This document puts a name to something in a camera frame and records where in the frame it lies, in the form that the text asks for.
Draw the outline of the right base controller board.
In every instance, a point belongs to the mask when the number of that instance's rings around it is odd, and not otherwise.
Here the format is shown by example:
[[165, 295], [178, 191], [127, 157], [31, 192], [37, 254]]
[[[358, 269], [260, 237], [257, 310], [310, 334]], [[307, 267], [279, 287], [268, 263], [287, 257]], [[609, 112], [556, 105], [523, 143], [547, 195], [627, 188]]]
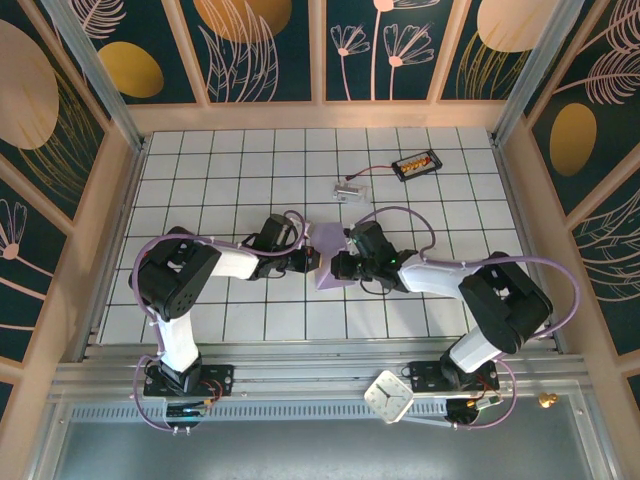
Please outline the right base controller board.
[[468, 426], [473, 424], [482, 410], [500, 405], [503, 399], [498, 395], [477, 399], [447, 399], [445, 419], [452, 424]]

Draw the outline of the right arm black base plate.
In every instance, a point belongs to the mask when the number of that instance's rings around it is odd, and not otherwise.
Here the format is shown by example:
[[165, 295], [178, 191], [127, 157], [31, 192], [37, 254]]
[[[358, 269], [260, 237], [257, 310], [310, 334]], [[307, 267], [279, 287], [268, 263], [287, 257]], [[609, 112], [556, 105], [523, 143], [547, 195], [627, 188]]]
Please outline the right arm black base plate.
[[408, 364], [411, 388], [415, 393], [474, 392], [499, 390], [496, 365], [492, 361], [467, 373], [451, 362], [414, 361]]

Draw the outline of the aluminium table frame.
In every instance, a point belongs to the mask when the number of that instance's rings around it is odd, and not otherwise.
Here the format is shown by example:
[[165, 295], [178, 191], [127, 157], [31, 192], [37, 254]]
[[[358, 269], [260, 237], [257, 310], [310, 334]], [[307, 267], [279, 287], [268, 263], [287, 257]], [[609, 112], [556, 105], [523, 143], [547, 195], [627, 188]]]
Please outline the aluminium table frame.
[[[441, 169], [400, 182], [391, 164], [433, 150]], [[534, 226], [515, 188], [514, 150], [491, 147], [481, 127], [165, 131], [152, 134], [125, 229], [115, 242], [98, 319], [84, 358], [61, 365], [53, 400], [126, 401], [135, 364], [155, 349], [126, 280], [140, 248], [181, 225], [225, 241], [288, 209], [317, 222], [352, 223], [377, 211], [399, 249], [440, 259], [535, 250]], [[370, 203], [338, 203], [339, 181], [369, 188]], [[367, 294], [353, 285], [317, 291], [289, 273], [214, 279], [192, 312], [204, 359], [236, 368], [240, 396], [346, 392], [383, 369], [438, 357], [473, 325], [458, 300]]]

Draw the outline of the left base controller board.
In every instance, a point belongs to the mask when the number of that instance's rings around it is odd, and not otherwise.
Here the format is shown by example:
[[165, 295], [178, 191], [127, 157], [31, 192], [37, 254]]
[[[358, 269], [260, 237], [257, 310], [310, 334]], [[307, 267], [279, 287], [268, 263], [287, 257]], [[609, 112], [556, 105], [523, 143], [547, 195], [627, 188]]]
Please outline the left base controller board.
[[166, 419], [179, 419], [187, 418], [194, 419], [204, 417], [212, 406], [211, 399], [204, 399], [194, 402], [170, 402], [166, 405], [165, 418]]

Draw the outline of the black board with yellow connectors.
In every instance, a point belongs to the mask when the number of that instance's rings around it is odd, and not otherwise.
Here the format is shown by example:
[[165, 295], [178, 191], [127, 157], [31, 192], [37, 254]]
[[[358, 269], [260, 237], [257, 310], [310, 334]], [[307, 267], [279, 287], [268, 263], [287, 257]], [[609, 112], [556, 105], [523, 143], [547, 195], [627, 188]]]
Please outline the black board with yellow connectors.
[[391, 164], [391, 169], [400, 182], [438, 171], [443, 163], [433, 150], [426, 150], [415, 155], [397, 160]]

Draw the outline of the white square clock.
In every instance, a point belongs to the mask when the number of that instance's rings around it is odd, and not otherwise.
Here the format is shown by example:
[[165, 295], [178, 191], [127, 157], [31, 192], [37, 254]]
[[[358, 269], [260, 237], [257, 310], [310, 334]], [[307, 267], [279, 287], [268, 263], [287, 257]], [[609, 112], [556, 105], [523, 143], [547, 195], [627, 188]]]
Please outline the white square clock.
[[393, 424], [411, 408], [414, 393], [398, 376], [384, 370], [367, 388], [364, 400], [385, 423]]

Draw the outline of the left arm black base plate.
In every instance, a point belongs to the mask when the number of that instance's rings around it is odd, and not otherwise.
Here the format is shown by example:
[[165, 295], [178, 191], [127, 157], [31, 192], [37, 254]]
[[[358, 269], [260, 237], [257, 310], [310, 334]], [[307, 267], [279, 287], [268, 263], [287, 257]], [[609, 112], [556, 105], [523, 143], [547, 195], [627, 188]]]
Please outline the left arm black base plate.
[[232, 365], [201, 365], [185, 373], [170, 372], [164, 366], [145, 369], [145, 397], [230, 396], [234, 381]]

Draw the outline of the purple paper sheet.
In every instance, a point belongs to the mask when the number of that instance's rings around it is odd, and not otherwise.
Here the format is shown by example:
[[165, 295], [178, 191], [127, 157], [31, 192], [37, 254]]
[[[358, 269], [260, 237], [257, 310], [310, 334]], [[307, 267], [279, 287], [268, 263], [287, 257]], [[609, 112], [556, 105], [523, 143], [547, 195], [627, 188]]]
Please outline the purple paper sheet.
[[355, 284], [353, 280], [339, 280], [331, 273], [331, 260], [348, 246], [340, 223], [316, 223], [311, 232], [311, 246], [320, 253], [319, 267], [315, 273], [317, 291], [348, 287]]

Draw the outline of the base controller board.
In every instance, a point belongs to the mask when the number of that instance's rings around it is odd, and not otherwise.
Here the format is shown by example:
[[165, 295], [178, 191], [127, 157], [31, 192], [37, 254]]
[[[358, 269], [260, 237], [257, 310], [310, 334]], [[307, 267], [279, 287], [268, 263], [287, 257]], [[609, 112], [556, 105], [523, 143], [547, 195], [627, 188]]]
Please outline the base controller board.
[[498, 395], [477, 399], [447, 399], [445, 419], [452, 424], [468, 426], [473, 424], [482, 410], [500, 405], [503, 399]]
[[179, 419], [187, 418], [194, 419], [204, 417], [212, 406], [211, 399], [204, 399], [194, 402], [170, 402], [166, 405], [165, 418], [166, 419]]

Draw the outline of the aluminium corner post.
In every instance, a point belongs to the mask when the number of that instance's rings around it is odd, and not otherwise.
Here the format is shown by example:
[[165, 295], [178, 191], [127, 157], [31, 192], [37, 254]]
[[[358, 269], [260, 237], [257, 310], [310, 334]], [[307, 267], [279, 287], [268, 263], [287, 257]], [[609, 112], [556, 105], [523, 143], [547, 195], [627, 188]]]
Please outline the aluminium corner post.
[[137, 129], [127, 106], [99, 58], [94, 40], [107, 40], [126, 17], [124, 0], [39, 0], [101, 104], [137, 152], [144, 136]]
[[493, 147], [500, 147], [508, 140], [526, 105], [576, 23], [584, 1], [559, 0], [554, 8], [491, 133]]

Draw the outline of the clear plastic metal part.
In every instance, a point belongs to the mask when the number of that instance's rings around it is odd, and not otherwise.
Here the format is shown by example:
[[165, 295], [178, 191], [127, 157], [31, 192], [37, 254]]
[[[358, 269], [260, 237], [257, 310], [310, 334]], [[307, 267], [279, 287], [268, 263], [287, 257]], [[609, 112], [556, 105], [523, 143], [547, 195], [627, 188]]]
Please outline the clear plastic metal part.
[[347, 181], [339, 181], [334, 184], [332, 198], [338, 203], [369, 204], [369, 188]]

